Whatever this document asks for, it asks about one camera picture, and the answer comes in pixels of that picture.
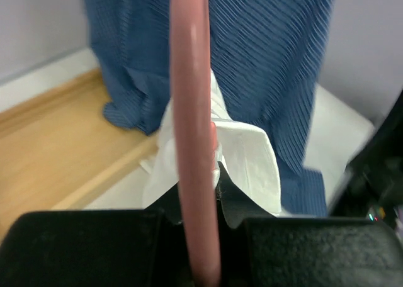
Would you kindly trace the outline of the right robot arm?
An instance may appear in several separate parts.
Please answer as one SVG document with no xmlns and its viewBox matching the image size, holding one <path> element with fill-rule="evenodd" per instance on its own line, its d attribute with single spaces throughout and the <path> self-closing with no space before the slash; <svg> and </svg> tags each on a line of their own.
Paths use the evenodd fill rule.
<svg viewBox="0 0 403 287">
<path fill-rule="evenodd" d="M 345 168 L 328 208 L 331 217 L 383 221 L 402 233 L 402 95 Z"/>
</svg>

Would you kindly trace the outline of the white shirt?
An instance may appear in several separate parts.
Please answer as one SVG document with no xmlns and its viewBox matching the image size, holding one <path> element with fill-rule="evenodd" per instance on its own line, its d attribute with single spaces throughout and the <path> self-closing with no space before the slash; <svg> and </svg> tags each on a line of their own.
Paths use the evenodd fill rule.
<svg viewBox="0 0 403 287">
<path fill-rule="evenodd" d="M 232 182 L 268 213 L 281 213 L 281 183 L 274 150 L 266 132 L 254 125 L 233 120 L 214 76 L 211 77 L 211 117 L 216 126 L 218 147 L 215 161 L 221 162 Z M 147 208 L 178 181 L 172 104 L 166 106 L 157 138 L 158 151 L 151 165 L 142 206 Z"/>
</svg>

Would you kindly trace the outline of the pink wire hanger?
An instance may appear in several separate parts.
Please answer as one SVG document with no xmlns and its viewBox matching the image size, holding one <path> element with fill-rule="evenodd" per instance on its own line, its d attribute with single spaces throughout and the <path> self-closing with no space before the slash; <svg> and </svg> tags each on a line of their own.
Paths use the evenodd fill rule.
<svg viewBox="0 0 403 287">
<path fill-rule="evenodd" d="M 219 286 L 208 0 L 170 0 L 169 45 L 178 189 L 191 273 L 196 286 Z"/>
</svg>

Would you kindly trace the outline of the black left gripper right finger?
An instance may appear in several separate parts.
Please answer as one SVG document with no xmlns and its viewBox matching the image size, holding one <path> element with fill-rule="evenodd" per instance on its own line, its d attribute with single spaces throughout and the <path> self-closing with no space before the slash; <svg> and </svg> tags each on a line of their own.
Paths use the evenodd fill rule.
<svg viewBox="0 0 403 287">
<path fill-rule="evenodd" d="M 277 218 L 220 169 L 223 286 L 401 286 L 402 246 L 381 222 Z"/>
</svg>

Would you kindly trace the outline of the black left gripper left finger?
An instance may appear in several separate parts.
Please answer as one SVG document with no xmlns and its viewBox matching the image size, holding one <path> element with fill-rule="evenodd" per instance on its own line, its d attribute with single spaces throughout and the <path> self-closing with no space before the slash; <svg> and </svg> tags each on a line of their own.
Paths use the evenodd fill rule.
<svg viewBox="0 0 403 287">
<path fill-rule="evenodd" d="M 35 211 L 1 243 L 2 286 L 193 286 L 178 189 L 143 210 Z"/>
</svg>

